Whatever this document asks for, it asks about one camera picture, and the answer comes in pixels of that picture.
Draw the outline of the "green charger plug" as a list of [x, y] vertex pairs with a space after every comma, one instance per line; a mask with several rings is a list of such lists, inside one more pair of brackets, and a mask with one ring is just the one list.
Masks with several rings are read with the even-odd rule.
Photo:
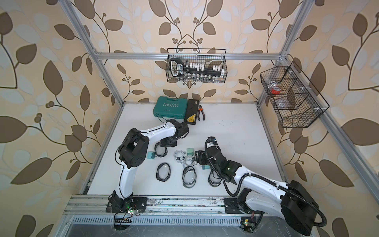
[[187, 154], [187, 156], [193, 156], [194, 155], [194, 148], [187, 148], [186, 154]]

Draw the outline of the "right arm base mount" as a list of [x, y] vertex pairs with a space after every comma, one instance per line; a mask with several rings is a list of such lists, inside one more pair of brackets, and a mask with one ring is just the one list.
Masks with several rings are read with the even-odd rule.
[[253, 210], [246, 204], [247, 196], [252, 192], [251, 189], [244, 188], [237, 197], [224, 198], [226, 214], [252, 214]]

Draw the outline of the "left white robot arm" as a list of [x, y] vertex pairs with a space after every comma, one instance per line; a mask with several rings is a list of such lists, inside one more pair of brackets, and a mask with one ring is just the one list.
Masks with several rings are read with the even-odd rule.
[[133, 183], [137, 167], [146, 159], [149, 145], [175, 147], [177, 141], [188, 133], [188, 125], [175, 119], [146, 130], [131, 129], [115, 152], [119, 155], [116, 163], [121, 165], [121, 174], [118, 187], [108, 197], [108, 212], [132, 214], [136, 209], [144, 209], [133, 200]]

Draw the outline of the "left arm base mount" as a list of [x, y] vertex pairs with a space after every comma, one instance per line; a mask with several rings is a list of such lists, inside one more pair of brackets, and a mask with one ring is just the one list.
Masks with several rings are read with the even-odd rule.
[[108, 197], [106, 212], [108, 213], [128, 213], [139, 215], [145, 212], [147, 207], [147, 197], [133, 197], [130, 195], [127, 198], [122, 198], [116, 191], [113, 191]]

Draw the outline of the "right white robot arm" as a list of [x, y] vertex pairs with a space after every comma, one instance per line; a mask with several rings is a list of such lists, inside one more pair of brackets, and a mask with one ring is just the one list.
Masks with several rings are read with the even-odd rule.
[[242, 194], [241, 211], [273, 214], [304, 236], [310, 236], [313, 227], [327, 225], [325, 214], [302, 184], [275, 181], [228, 160], [215, 137], [208, 137], [204, 149], [194, 154], [197, 163], [210, 166], [230, 197]]

